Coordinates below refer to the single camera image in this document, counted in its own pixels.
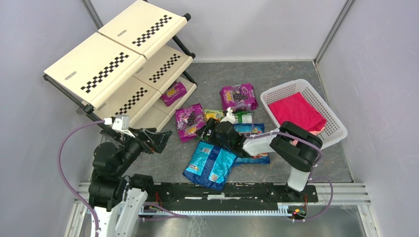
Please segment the purple grape candy bag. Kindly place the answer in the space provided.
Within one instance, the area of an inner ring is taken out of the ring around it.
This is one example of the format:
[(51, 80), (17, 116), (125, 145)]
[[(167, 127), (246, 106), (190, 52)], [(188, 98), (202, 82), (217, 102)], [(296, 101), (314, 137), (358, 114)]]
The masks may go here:
[(234, 112), (253, 111), (258, 106), (251, 83), (225, 86), (219, 94), (223, 110), (227, 110), (230, 107)]
[(196, 131), (206, 124), (201, 104), (176, 110), (175, 121), (177, 133), (182, 143), (197, 137)]

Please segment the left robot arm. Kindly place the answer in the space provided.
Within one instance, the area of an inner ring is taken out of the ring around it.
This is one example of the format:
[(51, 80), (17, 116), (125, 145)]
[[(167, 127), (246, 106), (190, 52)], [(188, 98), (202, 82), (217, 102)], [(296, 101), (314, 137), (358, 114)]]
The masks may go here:
[(88, 203), (93, 208), (92, 227), (100, 237), (129, 237), (142, 205), (155, 191), (152, 176), (123, 175), (142, 153), (162, 153), (172, 131), (156, 128), (133, 129), (120, 145), (105, 142), (94, 150)]

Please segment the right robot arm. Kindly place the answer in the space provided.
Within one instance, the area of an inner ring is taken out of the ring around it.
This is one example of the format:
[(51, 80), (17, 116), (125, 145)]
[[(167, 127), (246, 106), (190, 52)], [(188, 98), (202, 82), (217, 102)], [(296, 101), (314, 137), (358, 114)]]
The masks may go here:
[(287, 186), (296, 192), (305, 189), (312, 168), (322, 156), (322, 140), (290, 121), (266, 133), (246, 135), (236, 131), (234, 124), (229, 121), (209, 119), (196, 131), (196, 135), (202, 141), (228, 150), (238, 158), (277, 153), (292, 167)]

